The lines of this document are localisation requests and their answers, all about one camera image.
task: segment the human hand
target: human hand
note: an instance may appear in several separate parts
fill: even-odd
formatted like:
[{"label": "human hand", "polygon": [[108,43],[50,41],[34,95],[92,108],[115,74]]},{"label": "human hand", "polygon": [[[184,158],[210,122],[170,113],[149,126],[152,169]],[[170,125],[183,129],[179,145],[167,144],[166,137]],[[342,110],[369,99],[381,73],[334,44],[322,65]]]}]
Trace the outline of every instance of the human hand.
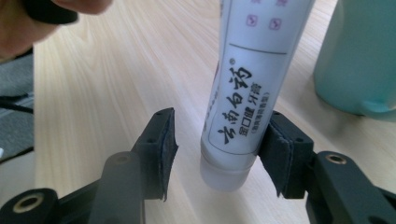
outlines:
[{"label": "human hand", "polygon": [[[52,0],[53,3],[73,11],[99,14],[112,0]],[[21,0],[0,0],[0,62],[23,54],[33,44],[44,39],[57,28],[31,19]]]}]

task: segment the wooden table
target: wooden table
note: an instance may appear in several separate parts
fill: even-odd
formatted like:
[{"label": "wooden table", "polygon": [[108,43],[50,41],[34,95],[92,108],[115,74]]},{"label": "wooden table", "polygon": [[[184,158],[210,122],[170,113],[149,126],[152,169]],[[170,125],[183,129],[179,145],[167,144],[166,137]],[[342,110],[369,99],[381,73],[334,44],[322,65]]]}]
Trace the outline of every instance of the wooden table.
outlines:
[{"label": "wooden table", "polygon": [[[374,184],[396,192],[396,124],[321,101],[313,69],[335,0],[317,0],[276,110],[344,153]],[[180,145],[168,201],[148,201],[147,223],[307,223],[304,200],[276,197],[259,161],[233,193],[205,185],[200,136],[218,61],[219,1],[114,1],[35,46],[35,184],[59,196],[97,179],[106,158],[130,150],[151,115],[176,110]]]}]

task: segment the toothpaste tube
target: toothpaste tube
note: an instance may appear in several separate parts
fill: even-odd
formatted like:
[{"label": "toothpaste tube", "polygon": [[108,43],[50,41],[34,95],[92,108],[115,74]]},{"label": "toothpaste tube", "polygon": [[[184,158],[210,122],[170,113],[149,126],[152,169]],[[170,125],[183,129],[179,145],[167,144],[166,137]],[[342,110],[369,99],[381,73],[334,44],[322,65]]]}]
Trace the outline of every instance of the toothpaste tube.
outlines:
[{"label": "toothpaste tube", "polygon": [[214,189],[248,177],[314,0],[223,0],[219,66],[201,138]]}]

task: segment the cup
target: cup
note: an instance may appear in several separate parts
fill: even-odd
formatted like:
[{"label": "cup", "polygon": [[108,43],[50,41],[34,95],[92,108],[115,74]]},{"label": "cup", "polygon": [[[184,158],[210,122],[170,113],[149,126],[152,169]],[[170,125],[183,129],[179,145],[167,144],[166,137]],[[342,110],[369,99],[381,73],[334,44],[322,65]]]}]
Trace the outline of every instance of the cup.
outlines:
[{"label": "cup", "polygon": [[317,95],[356,115],[396,121],[396,1],[339,0],[314,70]]}]

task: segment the gray floor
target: gray floor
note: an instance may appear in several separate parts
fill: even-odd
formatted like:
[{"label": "gray floor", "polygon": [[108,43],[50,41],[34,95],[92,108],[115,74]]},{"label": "gray floor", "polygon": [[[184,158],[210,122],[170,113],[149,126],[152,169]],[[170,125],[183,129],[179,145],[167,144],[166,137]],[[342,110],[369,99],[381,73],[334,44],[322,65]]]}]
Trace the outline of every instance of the gray floor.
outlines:
[{"label": "gray floor", "polygon": [[[16,104],[33,108],[33,55],[7,63],[0,63],[0,96],[28,97]],[[12,157],[34,145],[34,119],[32,114],[0,108],[0,148],[4,150],[0,161]]]}]

